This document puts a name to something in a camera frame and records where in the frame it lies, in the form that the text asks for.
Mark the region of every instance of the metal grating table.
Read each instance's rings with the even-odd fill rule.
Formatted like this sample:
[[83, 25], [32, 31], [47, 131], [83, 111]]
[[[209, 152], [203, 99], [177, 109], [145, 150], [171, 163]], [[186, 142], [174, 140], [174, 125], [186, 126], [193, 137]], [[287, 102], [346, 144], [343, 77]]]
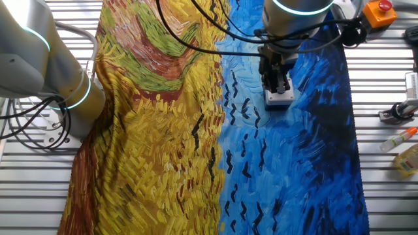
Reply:
[[[100, 0], [46, 1], [54, 18], [95, 34]], [[364, 183], [364, 194], [373, 235], [418, 234], [418, 174], [402, 178], [392, 164], [394, 156], [414, 144], [418, 136], [389, 153], [378, 146], [391, 135], [418, 120], [401, 126], [379, 122], [378, 111], [405, 100], [404, 74], [412, 68], [412, 51], [400, 38], [405, 29], [418, 24], [416, 0], [394, 0], [399, 19], [379, 38], [346, 50], [353, 94], [353, 108]], [[59, 31], [82, 65], [92, 44], [78, 35]], [[48, 116], [50, 110], [43, 114]], [[37, 118], [37, 125], [46, 126]], [[43, 142], [44, 132], [31, 128], [32, 138]], [[0, 144], [0, 234], [56, 234], [65, 206], [71, 166], [77, 149], [63, 153], [36, 152], [10, 138]]]

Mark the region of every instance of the black cable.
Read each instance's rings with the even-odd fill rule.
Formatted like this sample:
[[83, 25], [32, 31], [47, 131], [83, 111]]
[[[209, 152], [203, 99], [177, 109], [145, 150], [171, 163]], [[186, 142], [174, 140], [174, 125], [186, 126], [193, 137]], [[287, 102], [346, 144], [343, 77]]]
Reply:
[[[60, 101], [62, 101], [63, 99], [61, 98], [61, 100], [60, 100], [60, 98], [59, 97], [56, 97], [56, 99], [55, 99], [55, 101], [58, 103], [58, 105], [59, 105], [59, 108], [60, 108], [60, 110], [61, 110], [61, 112], [62, 112], [62, 114], [64, 115], [65, 114], [65, 112], [69, 112], [69, 110], [67, 110], [67, 107], [64, 105], [64, 102], [60, 102]], [[13, 101], [13, 103], [12, 103], [12, 107], [13, 107], [13, 110], [14, 110], [14, 112], [16, 112], [16, 104], [15, 104], [15, 102]], [[24, 146], [26, 146], [26, 147], [28, 147], [28, 148], [31, 148], [31, 149], [39, 149], [39, 150], [44, 150], [44, 149], [50, 149], [50, 150], [53, 150], [53, 149], [56, 149], [56, 148], [58, 148], [58, 147], [60, 147], [64, 142], [65, 142], [65, 140], [67, 139], [67, 137], [68, 137], [68, 133], [69, 133], [69, 130], [70, 130], [70, 128], [71, 128], [71, 115], [68, 117], [68, 119], [69, 119], [69, 128], [68, 128], [68, 130], [65, 130], [65, 127], [67, 126], [67, 120], [66, 120], [67, 118], [64, 118], [63, 119], [63, 123], [61, 124], [61, 126], [63, 127], [63, 130], [62, 130], [62, 132], [61, 132], [61, 134], [60, 134], [60, 136], [59, 136], [59, 138], [54, 142], [54, 143], [52, 143], [52, 144], [50, 144], [49, 146], [43, 146], [43, 145], [40, 145], [40, 144], [38, 144], [38, 143], [36, 143], [25, 131], [22, 131], [23, 132], [23, 134], [26, 136], [26, 138], [28, 139], [28, 140], [30, 140], [34, 145], [36, 145], [36, 146], [38, 146], [38, 147], [34, 147], [34, 146], [30, 146], [30, 145], [28, 145], [28, 144], [26, 144], [25, 142], [23, 142], [22, 140], [20, 140], [20, 138], [16, 135], [15, 136], [15, 138], [17, 139], [17, 141], [19, 141], [21, 144], [23, 144]], [[11, 125], [11, 121], [10, 121], [10, 119], [8, 120], [8, 122], [9, 122], [9, 125], [10, 125], [10, 128], [12, 129], [12, 131], [13, 131], [13, 128], [12, 128], [12, 125]], [[19, 121], [19, 119], [16, 117], [16, 122], [17, 122], [17, 124], [18, 124], [18, 126], [19, 126], [19, 128], [21, 127], [21, 125], [20, 125], [20, 121]], [[64, 136], [64, 131], [66, 131], [67, 132], [67, 135], [65, 136], [65, 138], [61, 141], [61, 143], [59, 143], [58, 144], [58, 142], [63, 138], [63, 136]]]
[[0, 136], [0, 140], [4, 140], [4, 139], [6, 139], [6, 138], [10, 138], [10, 137], [12, 137], [12, 136], [16, 136], [17, 134], [19, 134], [20, 132], [22, 132], [24, 129], [26, 129], [30, 124], [31, 124], [31, 122], [52, 102], [52, 101], [54, 101], [54, 99], [49, 99], [49, 98], [47, 98], [47, 99], [45, 99], [45, 100], [47, 100], [47, 102], [46, 103], [44, 103], [44, 106], [42, 107], [42, 108], [40, 108], [36, 113], [35, 113], [35, 115], [33, 116], [33, 117], [31, 117], [31, 119], [29, 119], [29, 121], [27, 121], [27, 123], [22, 127], [22, 128], [19, 128], [17, 131], [14, 131], [14, 132], [11, 132], [10, 134], [7, 134], [7, 135], [3, 135], [3, 136]]
[[293, 33], [290, 33], [288, 35], [282, 36], [282, 37], [276, 37], [274, 39], [267, 39], [267, 40], [253, 40], [253, 39], [247, 39], [245, 37], [241, 37], [239, 35], [236, 35], [234, 33], [231, 33], [229, 30], [224, 29], [222, 26], [220, 26], [218, 23], [215, 22], [214, 19], [212, 19], [202, 8], [199, 6], [199, 4], [196, 2], [196, 0], [191, 0], [191, 2], [194, 4], [196, 9], [207, 19], [210, 23], [212, 23], [215, 27], [217, 27], [222, 32], [228, 34], [229, 36], [236, 38], [238, 40], [244, 41], [244, 42], [250, 42], [250, 43], [256, 43], [256, 44], [265, 44], [265, 43], [271, 43], [271, 42], [279, 42], [281, 40], [290, 39], [292, 37], [301, 35], [303, 33], [307, 33], [313, 29], [317, 29], [319, 27], [323, 27], [326, 25], [334, 25], [334, 24], [359, 24], [359, 19], [355, 18], [352, 20], [329, 20], [322, 23], [317, 23], [315, 25], [306, 27], [304, 29], [300, 29], [298, 31], [295, 31]]
[[191, 48], [193, 50], [196, 50], [198, 52], [203, 52], [203, 53], [207, 53], [207, 54], [212, 54], [212, 55], [238, 55], [238, 56], [254, 56], [254, 57], [262, 57], [265, 59], [266, 63], [268, 63], [268, 57], [263, 55], [263, 54], [258, 54], [258, 53], [242, 53], [242, 52], [217, 52], [217, 51], [211, 51], [211, 50], [206, 50], [206, 49], [202, 49], [202, 48], [198, 48], [196, 46], [190, 45], [188, 43], [186, 43], [185, 41], [183, 41], [181, 38], [177, 37], [177, 35], [172, 31], [172, 29], [170, 28], [170, 26], [168, 25], [167, 21], [165, 20], [165, 17], [163, 15], [163, 11], [161, 10], [161, 4], [160, 4], [160, 0], [156, 0], [157, 3], [157, 9], [158, 9], [158, 14], [161, 18], [161, 21], [163, 22], [163, 25], [165, 26], [165, 28], [167, 29], [167, 31], [170, 33], [170, 35], [172, 37], [174, 37], [174, 39], [176, 39], [180, 44], [183, 44], [184, 46]]
[[18, 114], [13, 114], [13, 115], [7, 115], [7, 116], [0, 116], [0, 120], [4, 120], [4, 119], [10, 119], [10, 118], [16, 118], [16, 117], [21, 117], [21, 116], [23, 116], [23, 115], [25, 115], [25, 114], [28, 114], [28, 113], [30, 113], [30, 112], [32, 112], [32, 111], [34, 111], [34, 110], [36, 110], [37, 108], [39, 108], [41, 105], [43, 105], [43, 104], [45, 104], [45, 103], [47, 103], [47, 102], [49, 102], [49, 103], [51, 103], [52, 101], [54, 101], [54, 99], [52, 98], [47, 98], [47, 99], [44, 99], [42, 102], [40, 102], [39, 104], [37, 104], [37, 105], [35, 105], [34, 107], [32, 107], [32, 108], [30, 108], [30, 109], [28, 109], [28, 110], [26, 110], [26, 111], [23, 111], [23, 112], [20, 112], [20, 113], [18, 113]]

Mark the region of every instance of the glowing cyan ring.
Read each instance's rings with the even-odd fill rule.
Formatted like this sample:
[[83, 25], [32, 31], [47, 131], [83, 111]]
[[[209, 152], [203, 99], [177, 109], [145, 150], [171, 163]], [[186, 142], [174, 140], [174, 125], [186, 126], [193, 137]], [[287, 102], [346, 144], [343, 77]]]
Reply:
[[332, 4], [334, 4], [334, 1], [332, 1], [331, 4], [329, 4], [325, 8], [322, 8], [321, 10], [315, 10], [315, 11], [311, 11], [311, 12], [303, 12], [303, 11], [299, 11], [299, 10], [290, 9], [289, 7], [279, 3], [279, 0], [273, 0], [273, 2], [276, 5], [278, 5], [281, 9], [283, 9], [284, 11], [287, 11], [288, 13], [296, 14], [296, 15], [299, 15], [299, 16], [313, 16], [313, 15], [322, 13], [322, 12], [328, 10], [332, 6]]
[[39, 33], [37, 33], [36, 31], [34, 31], [33, 29], [28, 28], [28, 27], [26, 27], [26, 26], [20, 26], [20, 27], [22, 27], [22, 29], [24, 29], [25, 31], [30, 32], [30, 33], [34, 34], [35, 36], [37, 36], [38, 38], [40, 38], [43, 42], [45, 42], [45, 45], [46, 45], [46, 47], [48, 48], [48, 51], [49, 51], [49, 52], [51, 51], [51, 49], [50, 49], [50, 45], [49, 45], [49, 44], [48, 44], [48, 42], [44, 39], [44, 37], [42, 37], [42, 35], [40, 35], [40, 34], [39, 34]]
[[[88, 79], [88, 80], [89, 80], [89, 87], [87, 88], [87, 91], [86, 91], [86, 94], [84, 95], [84, 97], [82, 99], [80, 99], [80, 101], [78, 101], [76, 104], [71, 105], [67, 109], [71, 109], [71, 108], [74, 108], [74, 107], [78, 106], [79, 104], [81, 104], [87, 98], [87, 96], [89, 95], [90, 89], [91, 89], [91, 80], [90, 79]], [[54, 108], [54, 107], [51, 107], [51, 108], [53, 110], [61, 110], [60, 108]]]

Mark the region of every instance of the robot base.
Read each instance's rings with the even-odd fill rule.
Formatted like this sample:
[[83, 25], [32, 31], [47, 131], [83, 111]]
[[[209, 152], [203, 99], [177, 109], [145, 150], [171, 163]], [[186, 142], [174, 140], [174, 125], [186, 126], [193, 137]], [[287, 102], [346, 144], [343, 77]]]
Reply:
[[265, 91], [266, 110], [286, 110], [290, 107], [293, 100], [295, 99], [295, 94], [293, 93], [292, 79], [288, 78], [288, 81], [290, 85], [290, 90], [286, 91], [284, 94], [271, 93], [269, 91]]
[[[47, 122], [46, 127], [48, 129], [55, 128], [55, 126], [53, 127], [51, 123], [59, 123], [59, 116], [54, 111], [51, 110], [49, 120], [50, 122]], [[56, 141], [59, 138], [61, 131], [63, 131], [62, 128], [59, 128], [54, 131], [47, 131], [44, 137], [45, 146], [48, 146], [54, 141]], [[73, 137], [72, 135], [69, 134], [65, 142], [57, 149], [79, 148], [81, 145], [82, 145], [81, 139]]]

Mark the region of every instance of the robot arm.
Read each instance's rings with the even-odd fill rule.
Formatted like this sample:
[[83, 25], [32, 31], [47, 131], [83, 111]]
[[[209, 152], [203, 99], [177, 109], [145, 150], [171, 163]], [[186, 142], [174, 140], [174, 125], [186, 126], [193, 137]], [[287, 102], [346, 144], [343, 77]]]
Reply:
[[0, 97], [59, 94], [71, 112], [70, 133], [85, 137], [105, 96], [60, 39], [46, 3], [0, 0], [0, 35]]

